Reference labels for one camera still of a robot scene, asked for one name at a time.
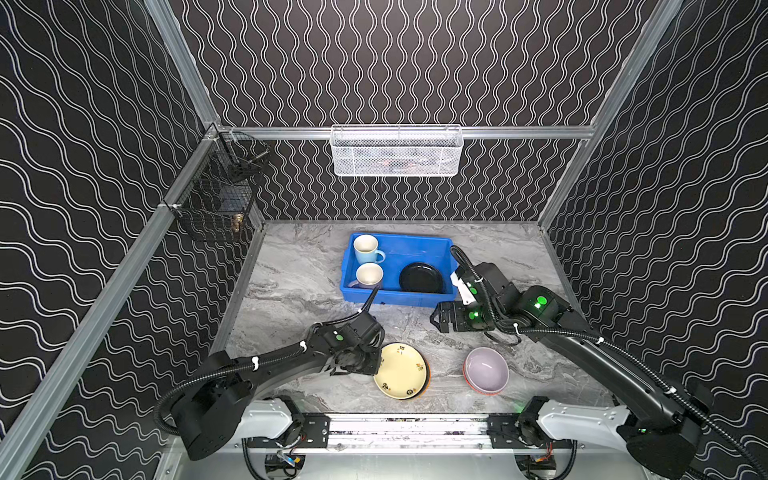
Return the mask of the light blue mug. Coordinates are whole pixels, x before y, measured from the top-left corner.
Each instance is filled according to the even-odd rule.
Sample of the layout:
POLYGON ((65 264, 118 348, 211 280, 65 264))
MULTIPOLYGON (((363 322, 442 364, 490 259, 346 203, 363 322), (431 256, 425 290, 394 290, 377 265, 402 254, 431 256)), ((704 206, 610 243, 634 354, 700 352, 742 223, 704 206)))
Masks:
POLYGON ((370 234, 361 234, 353 240, 353 250, 357 262, 380 264, 386 260, 386 254, 379 249, 378 239, 370 234))

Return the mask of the blue plastic bin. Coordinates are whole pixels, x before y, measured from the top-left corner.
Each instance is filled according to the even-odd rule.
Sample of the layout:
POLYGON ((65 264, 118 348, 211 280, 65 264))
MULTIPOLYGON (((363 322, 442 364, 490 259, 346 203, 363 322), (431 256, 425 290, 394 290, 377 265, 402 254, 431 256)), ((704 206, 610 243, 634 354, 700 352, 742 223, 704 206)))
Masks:
POLYGON ((383 281, 375 302, 384 305, 433 308, 443 301, 453 301, 458 290, 451 283, 451 275, 457 262, 451 255, 453 242, 449 238, 407 234, 374 233, 379 249, 386 254, 386 260, 379 265, 384 271, 383 281), (402 291, 399 275, 402 269, 413 262, 424 262, 436 267, 444 279, 442 294, 413 293, 402 291))

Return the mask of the yellow floral plate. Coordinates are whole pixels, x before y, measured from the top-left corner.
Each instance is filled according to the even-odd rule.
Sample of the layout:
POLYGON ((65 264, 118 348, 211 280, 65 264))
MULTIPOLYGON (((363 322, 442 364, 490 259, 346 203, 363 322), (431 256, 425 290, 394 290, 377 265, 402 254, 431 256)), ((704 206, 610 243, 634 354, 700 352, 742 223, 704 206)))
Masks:
POLYGON ((428 362, 415 347, 390 343, 382 348, 374 382, 384 395, 396 400, 416 398, 428 386, 429 379, 428 362))

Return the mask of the purple cream mug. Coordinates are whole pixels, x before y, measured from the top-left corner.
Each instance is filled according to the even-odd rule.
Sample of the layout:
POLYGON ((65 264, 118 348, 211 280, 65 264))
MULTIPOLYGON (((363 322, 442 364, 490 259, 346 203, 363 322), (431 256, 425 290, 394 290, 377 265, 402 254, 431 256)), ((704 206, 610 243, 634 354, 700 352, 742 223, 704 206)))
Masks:
POLYGON ((352 280, 348 288, 374 289, 381 286, 384 271, 382 267, 373 262, 360 265, 355 272, 355 279, 352 280))

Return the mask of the lavender bowl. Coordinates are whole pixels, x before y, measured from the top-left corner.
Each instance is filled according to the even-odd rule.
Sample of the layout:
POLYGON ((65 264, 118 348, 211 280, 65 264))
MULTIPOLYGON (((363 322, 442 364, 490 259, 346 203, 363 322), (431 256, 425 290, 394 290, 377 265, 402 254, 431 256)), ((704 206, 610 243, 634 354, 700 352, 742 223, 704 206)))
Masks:
POLYGON ((478 347, 470 351, 462 370, 467 384, 483 395, 501 393, 509 381, 506 360, 499 352, 488 347, 478 347))

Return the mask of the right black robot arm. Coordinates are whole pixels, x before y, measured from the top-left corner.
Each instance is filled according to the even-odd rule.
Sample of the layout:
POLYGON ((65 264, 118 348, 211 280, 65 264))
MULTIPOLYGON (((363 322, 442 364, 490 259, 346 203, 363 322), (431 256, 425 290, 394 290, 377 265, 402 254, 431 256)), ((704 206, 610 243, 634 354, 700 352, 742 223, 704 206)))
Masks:
POLYGON ((534 285, 524 291, 493 263, 472 264, 458 246, 450 248, 457 268, 451 276, 460 299, 441 302, 430 321, 441 332, 498 331, 517 341, 529 337, 564 356, 618 400, 604 410, 559 406, 544 396, 530 400, 514 431, 531 446, 569 440, 604 445, 628 453, 650 472, 668 479, 689 474, 703 429, 719 435, 756 472, 766 468, 739 440, 710 417, 711 392, 701 385, 683 386, 665 379, 623 347, 591 329, 567 300, 534 285))

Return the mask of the black glossy plate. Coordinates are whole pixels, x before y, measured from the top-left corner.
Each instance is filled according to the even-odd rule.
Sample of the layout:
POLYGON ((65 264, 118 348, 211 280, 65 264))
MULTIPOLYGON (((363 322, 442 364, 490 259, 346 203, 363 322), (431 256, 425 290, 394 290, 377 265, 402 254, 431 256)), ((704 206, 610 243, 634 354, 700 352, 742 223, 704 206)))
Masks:
POLYGON ((402 269, 399 286, 406 292, 442 294, 444 279, 436 267, 424 262, 413 262, 402 269))

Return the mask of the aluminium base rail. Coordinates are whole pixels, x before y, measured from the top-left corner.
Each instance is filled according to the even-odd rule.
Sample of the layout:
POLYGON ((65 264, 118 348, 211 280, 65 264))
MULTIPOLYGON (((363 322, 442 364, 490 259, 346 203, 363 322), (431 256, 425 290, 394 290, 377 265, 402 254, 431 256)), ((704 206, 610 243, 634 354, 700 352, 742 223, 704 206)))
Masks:
POLYGON ((568 441, 626 452, 619 433, 624 407, 578 407, 548 402, 534 420, 516 414, 292 414, 250 408, 233 433, 214 432, 183 445, 189 459, 207 458, 244 441, 260 451, 318 453, 537 453, 568 441))

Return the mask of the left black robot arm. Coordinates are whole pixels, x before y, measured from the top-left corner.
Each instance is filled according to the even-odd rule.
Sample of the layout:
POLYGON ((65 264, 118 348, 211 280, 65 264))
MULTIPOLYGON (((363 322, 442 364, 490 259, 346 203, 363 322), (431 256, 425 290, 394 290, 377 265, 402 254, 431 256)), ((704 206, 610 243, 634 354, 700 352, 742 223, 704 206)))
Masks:
POLYGON ((296 343, 262 354, 232 358, 210 355, 195 374, 171 388, 153 408, 155 426, 181 438, 192 460, 204 459, 236 438, 255 400, 267 400, 287 415, 288 427, 301 415, 288 402, 268 395, 307 375, 323 372, 372 377, 379 371, 384 327, 370 314, 379 289, 363 306, 336 320, 312 324, 296 343))

